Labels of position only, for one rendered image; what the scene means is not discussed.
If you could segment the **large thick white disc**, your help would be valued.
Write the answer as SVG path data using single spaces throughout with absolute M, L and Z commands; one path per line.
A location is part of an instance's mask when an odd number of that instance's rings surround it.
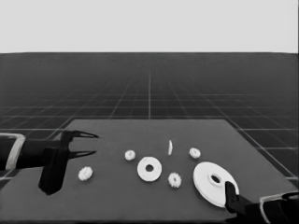
M 204 199 L 221 208 L 226 203 L 226 181 L 231 182 L 235 187 L 235 192 L 239 193 L 239 187 L 233 176 L 214 162 L 203 161 L 198 163 L 193 169 L 192 180 Z

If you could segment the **white round carrier with pins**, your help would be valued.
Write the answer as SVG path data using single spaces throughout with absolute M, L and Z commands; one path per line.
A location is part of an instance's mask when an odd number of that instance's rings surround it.
M 147 167 L 151 165 L 152 170 L 148 171 Z M 154 157 L 144 157 L 137 165 L 138 176 L 146 182 L 156 181 L 162 174 L 162 165 L 158 159 Z

